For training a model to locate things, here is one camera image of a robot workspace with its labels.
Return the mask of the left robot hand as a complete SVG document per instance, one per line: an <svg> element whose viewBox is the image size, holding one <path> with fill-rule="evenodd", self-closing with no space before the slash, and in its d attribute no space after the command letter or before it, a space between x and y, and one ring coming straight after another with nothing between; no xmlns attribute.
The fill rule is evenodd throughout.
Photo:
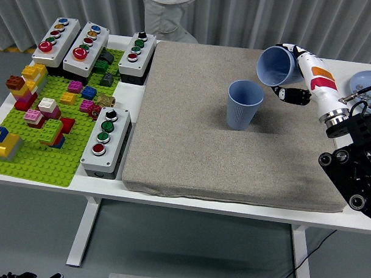
<svg viewBox="0 0 371 278"><path fill-rule="evenodd" d="M63 278L64 275L62 273L55 273L48 278ZM0 278L37 278L37 275L32 272L25 272L20 275L13 274L12 272L8 272L7 274L2 274Z"/></svg>

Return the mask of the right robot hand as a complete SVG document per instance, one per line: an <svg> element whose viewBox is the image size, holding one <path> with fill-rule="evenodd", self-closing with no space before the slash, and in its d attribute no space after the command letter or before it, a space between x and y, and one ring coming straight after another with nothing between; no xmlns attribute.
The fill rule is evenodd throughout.
<svg viewBox="0 0 371 278"><path fill-rule="evenodd" d="M269 85L283 102L307 105L314 101L319 121L329 125L348 118L347 105L339 101L335 79L322 59L297 45L273 48L278 55L272 59L275 71L269 76L274 80Z"/></svg>

